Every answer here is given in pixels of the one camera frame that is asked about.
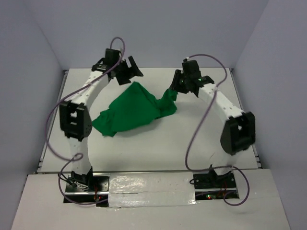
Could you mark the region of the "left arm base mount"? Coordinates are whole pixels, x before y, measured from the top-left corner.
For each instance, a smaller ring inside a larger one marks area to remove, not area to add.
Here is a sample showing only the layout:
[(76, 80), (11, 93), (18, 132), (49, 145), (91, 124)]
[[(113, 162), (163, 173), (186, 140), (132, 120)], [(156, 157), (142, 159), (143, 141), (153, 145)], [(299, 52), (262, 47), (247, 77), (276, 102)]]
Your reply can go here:
[(94, 173), (93, 174), (93, 185), (89, 188), (75, 184), (72, 182), (72, 179), (68, 175), (61, 175), (61, 180), (65, 184), (65, 195), (68, 199), (81, 203), (97, 203), (97, 207), (108, 207), (108, 194), (109, 194), (109, 181), (110, 174), (105, 173)]

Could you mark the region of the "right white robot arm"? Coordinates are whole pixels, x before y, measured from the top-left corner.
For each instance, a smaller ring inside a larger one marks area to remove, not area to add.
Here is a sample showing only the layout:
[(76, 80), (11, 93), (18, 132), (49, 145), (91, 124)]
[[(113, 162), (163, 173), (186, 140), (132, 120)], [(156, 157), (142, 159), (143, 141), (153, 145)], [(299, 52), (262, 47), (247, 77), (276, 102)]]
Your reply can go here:
[(208, 107), (201, 118), (186, 150), (185, 166), (190, 172), (197, 172), (188, 165), (189, 152), (192, 144), (210, 112), (213, 112), (223, 124), (220, 135), (222, 155), (209, 163), (205, 171), (214, 171), (208, 176), (211, 186), (220, 187), (225, 182), (225, 174), (235, 167), (240, 152), (246, 151), (255, 143), (255, 116), (235, 106), (219, 89), (227, 77), (215, 83), (209, 76), (202, 76), (198, 62), (187, 57), (182, 62), (182, 69), (175, 71), (170, 89), (178, 93), (193, 93), (207, 103)]

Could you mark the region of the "green t shirt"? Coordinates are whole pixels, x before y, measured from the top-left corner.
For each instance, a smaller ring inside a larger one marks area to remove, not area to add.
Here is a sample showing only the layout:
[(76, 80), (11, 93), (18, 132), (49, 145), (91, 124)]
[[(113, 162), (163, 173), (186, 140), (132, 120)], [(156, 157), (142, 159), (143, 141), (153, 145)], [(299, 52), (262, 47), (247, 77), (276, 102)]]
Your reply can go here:
[(118, 132), (130, 131), (150, 124), (156, 119), (173, 115), (177, 107), (177, 92), (167, 89), (160, 99), (140, 83), (133, 82), (92, 121), (103, 136), (113, 137)]

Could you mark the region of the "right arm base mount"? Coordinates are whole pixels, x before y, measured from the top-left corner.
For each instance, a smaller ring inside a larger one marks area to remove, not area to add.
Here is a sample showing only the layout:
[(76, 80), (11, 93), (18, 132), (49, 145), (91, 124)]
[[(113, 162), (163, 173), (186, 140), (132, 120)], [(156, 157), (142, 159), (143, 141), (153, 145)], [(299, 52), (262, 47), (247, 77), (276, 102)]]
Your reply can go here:
[(237, 199), (239, 198), (234, 174), (217, 175), (214, 170), (195, 173), (189, 181), (195, 189), (196, 200)]

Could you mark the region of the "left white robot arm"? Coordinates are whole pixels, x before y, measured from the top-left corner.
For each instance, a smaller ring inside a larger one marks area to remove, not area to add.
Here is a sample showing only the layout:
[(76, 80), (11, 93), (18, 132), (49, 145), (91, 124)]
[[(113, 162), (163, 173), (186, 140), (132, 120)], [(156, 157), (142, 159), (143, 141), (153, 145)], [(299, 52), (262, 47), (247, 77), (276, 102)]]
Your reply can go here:
[(83, 191), (94, 185), (88, 156), (88, 137), (93, 128), (89, 111), (93, 102), (112, 79), (123, 85), (135, 76), (143, 76), (132, 56), (124, 60), (121, 57), (120, 50), (106, 49), (105, 57), (92, 66), (84, 89), (59, 105), (60, 129), (69, 142), (73, 158), (71, 181)]

